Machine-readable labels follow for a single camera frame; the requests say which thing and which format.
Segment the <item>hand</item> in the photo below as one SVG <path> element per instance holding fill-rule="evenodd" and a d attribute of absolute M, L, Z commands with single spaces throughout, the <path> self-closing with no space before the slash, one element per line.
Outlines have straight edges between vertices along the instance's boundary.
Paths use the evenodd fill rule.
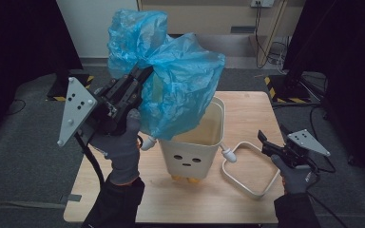
<path fill-rule="evenodd" d="M 271 156 L 271 160 L 280 169 L 280 174 L 283 176 L 285 193 L 297 194 L 306 192 L 312 174 L 310 166 L 300 165 L 296 168 L 290 168 L 276 154 Z"/>
<path fill-rule="evenodd" d="M 139 177 L 140 158 L 137 144 L 141 127 L 141 115 L 137 109 L 131 109 L 126 116 L 126 132 L 121 136 L 96 134 L 90 144 L 111 160 L 110 181 L 116 185 L 128 185 Z"/>

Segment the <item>plastic bucket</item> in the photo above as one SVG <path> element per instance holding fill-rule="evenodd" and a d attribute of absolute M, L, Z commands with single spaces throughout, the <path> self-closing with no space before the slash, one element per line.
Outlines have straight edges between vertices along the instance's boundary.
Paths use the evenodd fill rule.
<path fill-rule="evenodd" d="M 171 176 L 204 179 L 223 139 L 224 103 L 214 97 L 200 124 L 170 141 L 159 140 Z"/>

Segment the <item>table surface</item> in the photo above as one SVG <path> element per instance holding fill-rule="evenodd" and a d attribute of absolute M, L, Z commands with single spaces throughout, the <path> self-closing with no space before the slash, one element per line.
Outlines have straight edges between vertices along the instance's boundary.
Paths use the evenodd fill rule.
<path fill-rule="evenodd" d="M 283 145 L 279 126 L 264 92 L 217 91 L 215 97 L 224 102 L 223 143 L 234 149 L 240 142 L 261 148 L 257 138 L 261 130 L 268 141 Z M 105 177 L 111 171 L 110 161 L 93 150 Z M 262 192 L 277 169 L 260 152 L 246 148 L 235 152 L 238 161 L 227 163 L 226 170 L 241 183 Z M 283 194 L 281 177 L 261 199 L 252 199 L 229 183 L 221 173 L 224 157 L 218 149 L 209 173 L 197 183 L 187 179 L 173 180 L 167 173 L 159 143 L 141 152 L 139 170 L 146 188 L 138 208 L 137 222 L 144 223 L 277 223 L 273 201 Z M 80 201 L 68 201 L 64 219 L 81 222 L 85 219 L 99 192 L 98 178 L 83 158 L 72 188 Z"/>

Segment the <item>plastic bag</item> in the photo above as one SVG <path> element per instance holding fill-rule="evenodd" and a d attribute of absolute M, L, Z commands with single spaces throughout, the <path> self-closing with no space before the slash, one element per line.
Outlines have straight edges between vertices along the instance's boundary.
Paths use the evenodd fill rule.
<path fill-rule="evenodd" d="M 110 29 L 108 67 L 113 77 L 136 63 L 154 68 L 142 92 L 141 131 L 171 140 L 195 128 L 215 94 L 224 55 L 203 49 L 193 33 L 169 37 L 166 14 L 160 11 L 121 9 Z M 125 40 L 117 43 L 115 37 Z"/>
<path fill-rule="evenodd" d="M 119 79 L 167 39 L 167 15 L 162 11 L 120 9 L 108 29 L 108 71 Z"/>

